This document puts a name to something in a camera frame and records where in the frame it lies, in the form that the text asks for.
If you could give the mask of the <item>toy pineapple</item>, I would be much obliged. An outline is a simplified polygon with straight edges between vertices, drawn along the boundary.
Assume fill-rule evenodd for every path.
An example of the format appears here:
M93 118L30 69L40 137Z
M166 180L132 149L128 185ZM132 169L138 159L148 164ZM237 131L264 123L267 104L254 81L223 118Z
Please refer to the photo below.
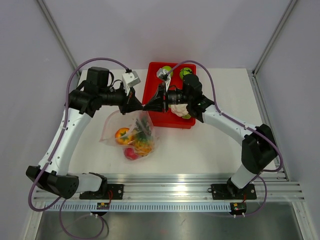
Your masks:
M153 126L147 115L141 115L133 121L130 125L130 134L133 136L131 145L135 154L146 157L155 150Z

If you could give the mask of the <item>red toy apple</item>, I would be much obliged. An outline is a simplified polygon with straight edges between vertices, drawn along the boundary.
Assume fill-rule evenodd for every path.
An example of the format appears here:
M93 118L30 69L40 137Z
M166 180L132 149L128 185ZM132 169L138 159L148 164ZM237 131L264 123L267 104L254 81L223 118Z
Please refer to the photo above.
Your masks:
M140 156L135 153L134 149L130 147L125 148L123 153L124 156L130 161L134 161L140 158Z

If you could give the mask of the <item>clear zip top bag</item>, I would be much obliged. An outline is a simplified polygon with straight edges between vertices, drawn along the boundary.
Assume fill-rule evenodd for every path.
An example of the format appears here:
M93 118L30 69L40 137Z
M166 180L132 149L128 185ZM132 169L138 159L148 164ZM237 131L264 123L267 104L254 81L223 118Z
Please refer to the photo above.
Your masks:
M133 122L136 118L138 118L140 116L145 116L145 115L147 115L149 117L150 121L152 122L149 113L146 111L139 110L139 111L127 113L125 115L121 114L120 111L113 112L112 114L110 114L110 116L108 116L108 118L106 119L106 121L104 123L103 130L102 130L101 137L100 137L99 141L107 146L121 148L123 155L124 155L125 148L133 148L133 146L131 145L131 143L128 145L118 144L115 140L115 133L120 128L129 128L129 133L131 133L130 125L133 124ZM156 135L156 130L155 130L153 123L152 123L152 126L153 126L153 130L152 130L153 136L154 136L154 140L155 140L155 149L154 149L154 151L155 151L158 146L158 137Z

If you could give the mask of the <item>red toy tomato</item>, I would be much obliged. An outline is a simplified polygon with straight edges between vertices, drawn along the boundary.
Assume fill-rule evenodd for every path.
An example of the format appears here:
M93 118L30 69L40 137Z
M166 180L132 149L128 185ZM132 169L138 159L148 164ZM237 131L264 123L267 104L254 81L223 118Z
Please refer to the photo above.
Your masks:
M116 143L119 145L129 145L133 141L133 136L130 134L130 129L127 127L118 129L114 137Z

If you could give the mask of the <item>toy cauliflower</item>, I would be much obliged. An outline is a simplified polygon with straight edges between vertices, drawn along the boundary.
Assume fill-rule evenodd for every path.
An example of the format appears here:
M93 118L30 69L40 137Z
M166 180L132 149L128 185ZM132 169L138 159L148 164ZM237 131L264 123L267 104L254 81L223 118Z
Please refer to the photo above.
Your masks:
M181 117L183 119L190 119L191 116L187 110L187 104L170 104L169 108L171 112L178 117Z

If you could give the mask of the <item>toy watermelon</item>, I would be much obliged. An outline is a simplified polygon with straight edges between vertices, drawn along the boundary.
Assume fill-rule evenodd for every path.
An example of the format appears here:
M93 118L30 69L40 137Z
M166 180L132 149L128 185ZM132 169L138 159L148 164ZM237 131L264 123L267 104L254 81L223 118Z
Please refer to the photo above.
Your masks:
M191 68L189 68L189 67L183 67L183 68L180 70L180 72L179 72L179 77L180 77L181 79L183 79L184 76L189 75L189 74L192 74L192 73L193 73L193 71L192 71Z

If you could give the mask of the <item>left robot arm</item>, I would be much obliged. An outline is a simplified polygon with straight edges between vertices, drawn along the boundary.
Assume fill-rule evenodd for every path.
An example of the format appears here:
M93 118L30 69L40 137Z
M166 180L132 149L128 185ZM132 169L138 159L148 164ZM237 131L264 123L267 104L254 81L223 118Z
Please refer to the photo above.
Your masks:
M105 177L97 173L73 174L69 166L83 131L102 106L117 106L121 114L143 108L135 96L134 86L141 81L135 71L123 73L117 89L108 84L110 76L112 73L102 67L82 71L80 84L68 95L68 108L45 156L26 170L26 176L38 188L64 199L80 192L90 192L97 199L108 194Z

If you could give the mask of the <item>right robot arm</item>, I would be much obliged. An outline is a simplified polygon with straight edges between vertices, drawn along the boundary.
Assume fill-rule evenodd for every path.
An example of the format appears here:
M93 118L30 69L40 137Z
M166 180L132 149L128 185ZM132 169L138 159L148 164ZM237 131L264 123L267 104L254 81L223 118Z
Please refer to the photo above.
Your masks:
M143 109L149 112L167 112L173 105L186 104L186 110L192 118L213 126L234 139L241 146L241 165L228 179L226 190L230 197L239 198L247 185L278 156L271 128L266 124L246 125L219 110L216 102L203 95L202 84L197 75L184 76L181 89L171 89L169 77L169 73L157 74L161 83Z

